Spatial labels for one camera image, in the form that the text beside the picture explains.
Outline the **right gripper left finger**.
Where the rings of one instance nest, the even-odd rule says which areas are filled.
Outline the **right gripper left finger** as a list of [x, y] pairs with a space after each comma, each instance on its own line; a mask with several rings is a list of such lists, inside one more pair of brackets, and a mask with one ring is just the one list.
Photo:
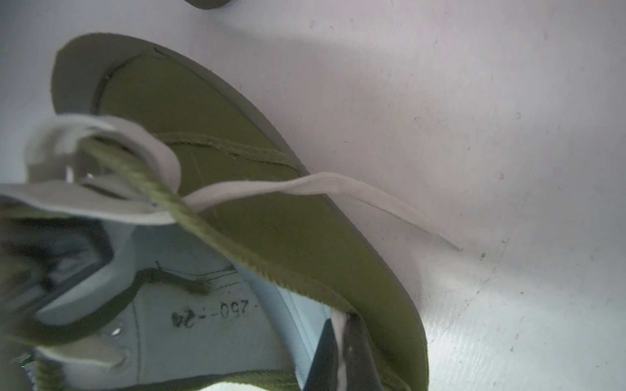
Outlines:
[[323, 332], [304, 391], [337, 390], [338, 351], [333, 332]]

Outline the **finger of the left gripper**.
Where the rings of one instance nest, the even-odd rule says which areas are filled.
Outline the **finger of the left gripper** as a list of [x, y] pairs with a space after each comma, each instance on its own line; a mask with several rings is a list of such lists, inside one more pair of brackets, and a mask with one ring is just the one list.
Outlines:
[[1, 316], [31, 316], [107, 266], [113, 255], [97, 220], [1, 221]]

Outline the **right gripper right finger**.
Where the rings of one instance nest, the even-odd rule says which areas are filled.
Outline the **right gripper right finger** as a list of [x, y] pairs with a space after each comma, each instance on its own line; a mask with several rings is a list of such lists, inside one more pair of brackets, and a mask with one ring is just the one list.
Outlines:
[[383, 387], [362, 319], [357, 315], [350, 315], [342, 337], [346, 390], [382, 391]]

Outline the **olive green shoe with laces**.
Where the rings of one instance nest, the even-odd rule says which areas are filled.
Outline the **olive green shoe with laces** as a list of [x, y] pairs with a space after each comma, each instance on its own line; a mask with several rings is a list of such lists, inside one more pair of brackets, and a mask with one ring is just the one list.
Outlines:
[[213, 10], [226, 6], [231, 0], [185, 0], [185, 2], [201, 10]]

